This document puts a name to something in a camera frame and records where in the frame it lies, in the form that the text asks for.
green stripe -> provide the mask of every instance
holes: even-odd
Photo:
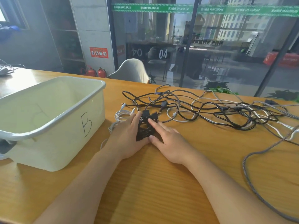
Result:
[[[116,12],[191,14],[193,5],[116,3],[112,5],[112,10]],[[299,6],[200,5],[197,9],[197,13],[299,17]]]

fire extinguisher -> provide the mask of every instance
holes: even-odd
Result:
[[[91,66],[88,65],[89,70],[87,71],[87,76],[97,77],[97,72]]]
[[[99,67],[99,70],[97,72],[98,77],[106,78],[106,71],[104,68]]]

person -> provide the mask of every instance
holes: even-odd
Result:
[[[163,142],[155,136],[136,141],[140,117],[141,112],[133,113],[115,127],[104,148],[34,224],[94,223],[103,191],[118,163],[150,142],[170,162],[189,169],[204,189],[221,224],[288,223],[193,148],[176,129],[149,119]]]

glass wall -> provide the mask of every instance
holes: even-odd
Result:
[[[137,58],[153,83],[221,86],[248,96],[256,93],[299,16],[299,0],[200,0],[190,30],[195,0],[111,1],[119,66]],[[297,36],[262,96],[299,90],[298,43]]]

white plastic container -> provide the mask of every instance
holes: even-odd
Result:
[[[105,120],[105,86],[63,76],[0,99],[0,139],[15,144],[5,156],[48,171],[64,168]]]

